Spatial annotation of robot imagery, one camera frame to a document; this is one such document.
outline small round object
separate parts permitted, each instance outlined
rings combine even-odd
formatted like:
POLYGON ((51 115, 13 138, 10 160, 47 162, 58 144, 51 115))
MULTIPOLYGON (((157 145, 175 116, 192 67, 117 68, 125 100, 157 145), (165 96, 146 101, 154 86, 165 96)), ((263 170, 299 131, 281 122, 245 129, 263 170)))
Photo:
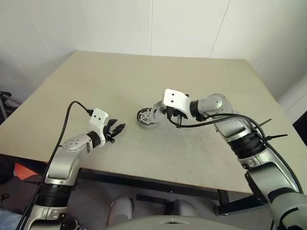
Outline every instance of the small round object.
POLYGON ((143 108, 138 112, 136 119, 140 127, 145 129, 152 129, 156 128, 159 125, 158 122, 153 122, 150 119, 151 110, 151 108, 143 108))

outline white wall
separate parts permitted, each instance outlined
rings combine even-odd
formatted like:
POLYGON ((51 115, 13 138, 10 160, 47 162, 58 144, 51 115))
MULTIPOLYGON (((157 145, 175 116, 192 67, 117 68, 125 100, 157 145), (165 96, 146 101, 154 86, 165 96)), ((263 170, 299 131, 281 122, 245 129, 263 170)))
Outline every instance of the white wall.
POLYGON ((289 120, 294 123, 307 111, 307 75, 278 100, 289 120))
POLYGON ((2 0, 0 90, 24 101, 76 49, 243 58, 278 99, 306 75, 306 0, 2 0))

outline black cable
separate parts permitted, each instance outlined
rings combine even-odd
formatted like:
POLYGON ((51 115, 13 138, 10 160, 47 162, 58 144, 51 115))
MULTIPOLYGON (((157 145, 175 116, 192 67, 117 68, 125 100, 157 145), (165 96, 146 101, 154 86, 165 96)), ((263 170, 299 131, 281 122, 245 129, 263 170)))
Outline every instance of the black cable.
POLYGON ((273 230, 273 228, 274 228, 274 220, 272 220, 272 223, 271 223, 271 226, 270 226, 270 230, 273 230))
MULTIPOLYGON (((78 102, 78 101, 73 101, 73 102, 70 103, 70 105, 67 108, 67 112, 66 112, 66 115, 65 115, 65 120, 64 120, 64 123, 63 123, 61 134, 60 134, 58 142, 57 142, 57 144, 56 144, 56 146, 55 146, 55 148, 54 148, 54 150, 53 150, 53 152, 52 152, 52 154, 50 156, 48 164, 46 165, 46 169, 45 169, 45 172, 44 172, 44 174, 42 176, 42 180, 41 180, 40 183, 44 182, 44 179, 45 179, 45 177, 47 175, 47 172, 49 170, 50 164, 51 164, 51 162, 52 162, 52 160, 53 160, 53 158, 54 158, 58 148, 61 147, 60 143, 61 143, 62 138, 64 136, 66 125, 67 125, 67 122, 68 122, 69 113, 71 111, 71 107, 73 106, 73 104, 78 104, 79 106, 81 106, 89 115, 93 114, 93 110, 85 108, 85 106, 83 104, 81 104, 80 102, 78 102)), ((21 227, 21 229, 24 229, 24 226, 26 224, 26 220, 27 220, 27 218, 30 215, 30 211, 32 210, 32 207, 33 207, 33 205, 34 205, 34 203, 36 201, 37 193, 38 193, 39 190, 40 190, 40 186, 36 189, 34 195, 32 196, 28 206, 26 207, 26 209, 25 209, 25 211, 24 211, 24 213, 23 213, 23 215, 22 215, 22 217, 21 217, 21 219, 20 219, 20 221, 19 221, 19 223, 18 223, 18 225, 16 227, 16 230, 19 230, 20 227, 21 227)))
POLYGON ((245 120, 251 122, 252 124, 254 124, 254 126, 261 133, 260 138, 264 142, 264 144, 268 148, 270 148, 274 152, 274 154, 280 159, 280 161, 285 165, 286 169, 289 171, 289 173, 293 177, 299 192, 302 193, 302 194, 304 193, 303 189, 302 189, 302 186, 301 186, 301 184, 300 184, 296 174, 291 169, 291 167, 288 165, 288 163, 284 160, 284 158, 277 152, 277 150, 274 149, 273 146, 268 143, 268 141, 266 139, 266 135, 265 135, 263 129, 261 128, 261 126, 256 121, 254 121, 253 119, 251 119, 248 116, 244 116, 244 115, 240 115, 240 114, 228 114, 228 113, 209 115, 209 116, 205 117, 205 120, 208 119, 208 118, 213 118, 213 117, 217 117, 217 116, 226 116, 226 117, 223 117, 223 118, 220 118, 220 119, 217 119, 217 120, 213 120, 213 121, 208 121, 208 122, 203 122, 203 123, 199 123, 199 124, 194 124, 194 125, 180 125, 180 124, 177 124, 176 122, 173 122, 170 118, 168 120, 173 125, 175 125, 177 127, 182 127, 182 128, 192 128, 192 127, 207 126, 207 125, 211 125, 211 124, 215 124, 215 123, 219 123, 219 122, 223 122, 223 121, 227 121, 227 120, 232 120, 232 119, 238 119, 238 118, 242 118, 242 119, 245 119, 245 120))

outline black zip tie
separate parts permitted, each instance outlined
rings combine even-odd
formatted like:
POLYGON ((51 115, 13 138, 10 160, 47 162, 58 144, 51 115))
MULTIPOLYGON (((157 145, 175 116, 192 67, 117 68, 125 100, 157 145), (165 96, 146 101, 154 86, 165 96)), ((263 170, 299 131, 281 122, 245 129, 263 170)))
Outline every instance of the black zip tie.
POLYGON ((265 125, 266 123, 268 123, 269 121, 272 121, 272 119, 270 118, 270 119, 268 119, 268 120, 262 122, 261 124, 259 124, 259 126, 263 126, 263 125, 265 125))
POLYGON ((267 136, 264 139, 264 142, 268 142, 268 140, 272 140, 272 139, 275 139, 275 138, 282 138, 282 137, 286 137, 286 136, 288 136, 288 134, 281 134, 281 135, 276 135, 276 136, 267 136))

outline beige tabletop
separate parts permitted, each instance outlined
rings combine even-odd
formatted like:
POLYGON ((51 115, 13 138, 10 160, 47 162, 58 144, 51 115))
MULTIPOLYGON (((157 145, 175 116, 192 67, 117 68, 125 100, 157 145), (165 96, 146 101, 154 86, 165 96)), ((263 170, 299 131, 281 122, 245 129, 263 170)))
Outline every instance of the beige tabletop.
MULTIPOLYGON (((167 120, 141 129, 137 112, 162 99, 166 88, 193 100, 224 94, 234 109, 272 121, 267 134, 288 134, 271 144, 307 191, 307 148, 245 60, 153 57, 77 51, 0 126, 0 153, 48 161, 73 100, 126 123, 114 144, 95 149, 82 167, 164 181, 250 192, 245 170, 213 126, 177 129, 167 120)), ((89 116, 71 111, 64 139, 88 131, 89 116)))

